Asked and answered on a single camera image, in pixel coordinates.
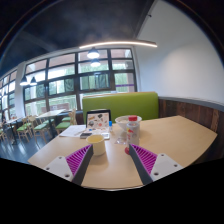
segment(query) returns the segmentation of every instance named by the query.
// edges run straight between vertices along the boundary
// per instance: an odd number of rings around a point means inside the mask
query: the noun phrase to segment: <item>chair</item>
[[[29,142],[27,133],[30,135],[30,131],[29,131],[28,124],[27,124],[27,118],[23,118],[22,122],[23,122],[23,125],[17,129],[19,140],[21,141],[20,137],[26,137],[26,140]]]
[[[3,131],[2,122],[0,123],[0,139],[2,139],[3,141],[7,139],[7,141],[9,142],[7,134]]]
[[[35,116],[30,116],[30,117],[28,117],[28,119],[29,119],[29,122],[31,123],[31,127],[32,127],[32,130],[33,130],[33,135],[34,135],[36,143],[37,143],[36,136],[41,136],[44,139],[44,142],[47,144],[44,132],[47,131],[49,137],[51,138],[51,134],[50,134],[50,132],[48,130],[48,127],[47,127],[48,125],[43,124],[43,123],[38,124]]]
[[[70,112],[69,114],[70,122],[61,122],[57,127],[55,128],[57,131],[57,134],[59,135],[60,132],[67,129],[70,125],[77,125],[76,119],[75,119],[75,112]]]
[[[29,122],[29,116],[26,116],[26,123],[22,125],[22,127],[26,127],[27,130],[28,130],[28,133],[30,135],[30,138],[33,137],[33,134],[32,134],[32,128],[31,128],[31,123]]]
[[[76,108],[73,108],[72,109],[72,112],[74,112],[75,113],[75,115],[76,115]],[[62,119],[62,122],[70,122],[70,117],[64,117],[63,119]]]

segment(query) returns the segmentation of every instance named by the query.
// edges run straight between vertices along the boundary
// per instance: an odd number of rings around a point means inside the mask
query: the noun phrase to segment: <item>tabletop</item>
[[[125,132],[113,124],[110,140],[105,140],[106,153],[92,156],[83,187],[95,189],[127,189],[143,186],[135,164],[124,151],[125,145],[115,144]],[[165,153],[183,167],[197,160],[212,144],[217,134],[181,116],[140,122],[139,145],[153,153]],[[68,156],[88,145],[85,139],[59,137],[45,145],[28,162],[44,168],[57,156]]]
[[[44,114],[41,114],[40,116],[38,116],[36,118],[44,118],[44,117],[56,116],[56,115],[60,114],[63,111],[65,111],[65,109],[48,111],[48,112],[46,112]]]

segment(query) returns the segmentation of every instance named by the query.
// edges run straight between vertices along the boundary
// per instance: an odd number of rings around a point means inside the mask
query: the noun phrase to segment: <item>floor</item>
[[[38,144],[36,144],[34,136],[30,138],[30,136],[28,135],[28,138],[29,142],[27,142],[26,138],[22,138],[20,141],[18,136],[16,136],[16,145],[9,144],[6,139],[4,141],[1,139],[0,158],[29,164],[27,160],[36,152],[38,152],[43,146],[45,146],[45,142],[40,136],[37,136]],[[47,143],[51,141],[47,132],[45,132],[45,138]]]

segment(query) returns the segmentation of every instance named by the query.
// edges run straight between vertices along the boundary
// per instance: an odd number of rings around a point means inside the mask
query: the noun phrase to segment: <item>green bench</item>
[[[142,120],[159,118],[159,99],[156,92],[116,93],[83,97],[83,120],[90,110],[110,109],[111,120],[124,115],[138,115]]]

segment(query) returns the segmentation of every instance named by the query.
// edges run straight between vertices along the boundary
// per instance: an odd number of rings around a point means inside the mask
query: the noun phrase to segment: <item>purple object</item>
[[[65,159],[70,167],[70,170],[72,171],[73,176],[75,176],[77,174],[77,172],[85,158],[85,155],[91,146],[92,145],[87,145],[87,146],[73,152],[69,156],[65,157]]]
[[[131,144],[131,146],[135,149],[139,160],[141,161],[148,175],[150,175],[156,162],[157,154],[150,152],[149,150],[144,149],[138,145]]]

